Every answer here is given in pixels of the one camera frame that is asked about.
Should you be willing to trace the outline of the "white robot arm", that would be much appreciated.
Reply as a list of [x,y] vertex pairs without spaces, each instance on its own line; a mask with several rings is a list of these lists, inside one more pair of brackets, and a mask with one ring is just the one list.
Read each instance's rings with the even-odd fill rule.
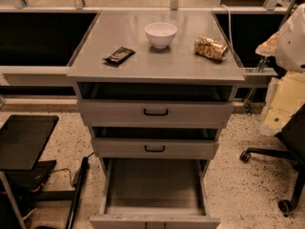
[[275,63],[286,71],[280,79],[273,78],[268,86],[266,106],[260,132],[275,135],[305,104],[305,4],[294,13],[255,52],[273,56]]

